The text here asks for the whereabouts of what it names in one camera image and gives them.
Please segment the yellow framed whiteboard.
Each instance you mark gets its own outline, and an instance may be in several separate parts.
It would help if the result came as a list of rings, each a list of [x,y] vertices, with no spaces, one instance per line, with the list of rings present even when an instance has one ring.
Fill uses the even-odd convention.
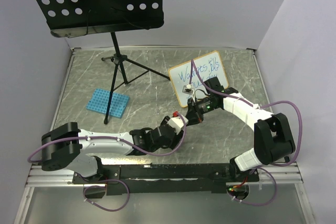
[[[177,96],[177,100],[181,107],[187,107],[187,100],[191,97],[190,94],[184,93],[183,88],[191,84],[196,90],[196,97],[205,97],[206,89],[202,85],[195,71],[198,71],[201,80],[204,82],[210,78],[217,77],[224,88],[228,88],[229,83],[226,72],[218,51],[212,51],[203,56],[194,59],[196,68],[191,70],[191,62],[187,61],[169,69],[169,76],[172,81],[172,86]]]

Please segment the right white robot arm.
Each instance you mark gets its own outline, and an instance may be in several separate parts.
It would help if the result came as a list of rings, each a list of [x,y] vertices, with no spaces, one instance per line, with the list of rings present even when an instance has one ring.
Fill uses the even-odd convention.
[[[217,77],[205,81],[207,95],[202,99],[187,100],[188,125],[203,122],[204,114],[222,109],[242,120],[254,133],[254,146],[230,159],[229,175],[243,180],[253,168],[269,165],[296,150],[287,117],[273,114],[252,104],[234,88],[225,89]]]

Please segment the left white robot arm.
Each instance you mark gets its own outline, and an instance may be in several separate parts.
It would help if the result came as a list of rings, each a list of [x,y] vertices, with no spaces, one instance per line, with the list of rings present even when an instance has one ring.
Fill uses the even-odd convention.
[[[76,122],[66,123],[42,136],[41,166],[48,172],[66,168],[98,183],[104,176],[99,153],[157,156],[159,149],[175,152],[181,146],[187,124],[183,115],[166,116],[154,129],[112,134],[83,130]]]

